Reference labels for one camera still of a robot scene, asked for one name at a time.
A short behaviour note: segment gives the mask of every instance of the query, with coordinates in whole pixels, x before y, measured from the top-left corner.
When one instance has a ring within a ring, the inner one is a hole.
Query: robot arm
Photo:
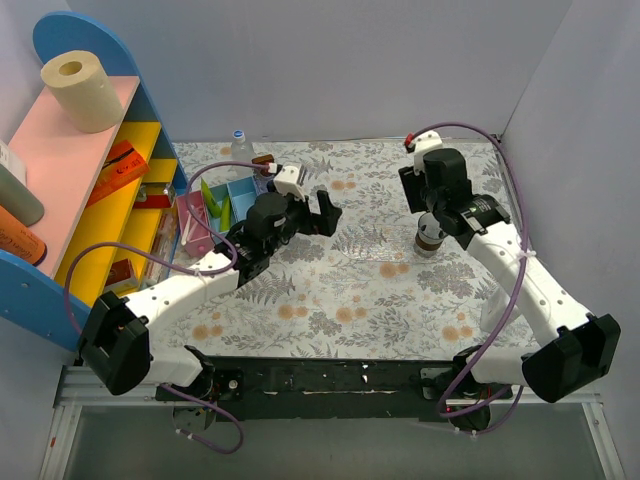
[[[269,193],[259,195],[244,222],[234,225],[227,240],[235,245],[234,267],[215,276],[175,275],[153,287],[118,298],[98,298],[83,329],[78,351],[113,395],[139,383],[171,383],[198,389],[198,379],[212,369],[194,347],[168,348],[156,342],[158,332],[213,297],[230,293],[261,274],[271,256],[296,233],[331,236],[342,210],[329,194],[318,191],[320,214],[309,209],[304,194],[304,167],[286,166]],[[193,270],[220,269],[229,264],[226,244],[209,252]]]
[[[490,331],[504,312],[505,292],[513,290],[520,268],[523,252],[516,228],[493,197],[472,193],[464,157],[442,148],[436,132],[409,136],[405,147],[414,154],[414,165],[399,174],[411,212],[430,212],[501,287],[483,308],[481,327]],[[534,256],[528,259],[517,307],[541,348],[490,347],[471,369],[470,381],[527,385],[543,400],[555,402],[608,372],[619,325],[573,299]],[[478,349],[461,352],[455,361],[464,366]]]

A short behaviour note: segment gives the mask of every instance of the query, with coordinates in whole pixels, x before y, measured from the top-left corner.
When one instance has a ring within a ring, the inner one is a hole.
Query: white connector
[[[283,197],[291,193],[297,199],[304,201],[306,195],[302,185],[306,174],[307,169],[304,166],[287,165],[273,180],[273,184],[276,191]]]
[[[417,136],[411,141],[411,145],[416,147],[413,152],[413,172],[416,175],[424,172],[424,156],[443,147],[442,138],[435,130],[429,130]]]

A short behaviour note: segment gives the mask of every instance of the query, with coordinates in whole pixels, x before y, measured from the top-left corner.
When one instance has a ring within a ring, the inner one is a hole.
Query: paper towel roll
[[[42,67],[40,77],[82,132],[102,132],[124,116],[109,77],[91,52],[73,50],[58,55]]]

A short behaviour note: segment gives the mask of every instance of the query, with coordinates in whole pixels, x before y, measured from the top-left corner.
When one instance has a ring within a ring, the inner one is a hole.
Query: table
[[[452,140],[467,159],[478,193],[509,201],[492,146]],[[330,192],[344,209],[331,238],[297,235],[268,271],[234,294],[216,298],[159,332],[161,343],[191,344],[207,355],[451,359],[486,334],[478,329],[491,275],[448,238],[433,258],[414,252],[419,214],[406,205],[398,169],[412,159],[400,140],[258,143],[256,153],[309,170],[307,188]],[[229,160],[219,143],[178,143],[187,175]],[[205,174],[210,185],[236,178]],[[176,260],[193,263],[179,250]],[[498,346],[535,346],[515,322]]]

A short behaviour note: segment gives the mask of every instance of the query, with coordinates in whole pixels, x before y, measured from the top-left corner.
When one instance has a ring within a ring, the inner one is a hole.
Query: green object
[[[218,202],[216,202],[216,199],[213,198],[213,194],[211,193],[211,190],[209,190],[209,186],[203,178],[200,179],[200,191],[202,192],[202,198],[204,198],[204,204],[207,206],[207,210],[209,210],[211,216],[213,218],[220,218],[220,215],[222,215],[222,210],[220,210]]]
[[[222,215],[220,216],[220,231],[228,232],[231,228],[231,197],[228,195],[222,202]]]

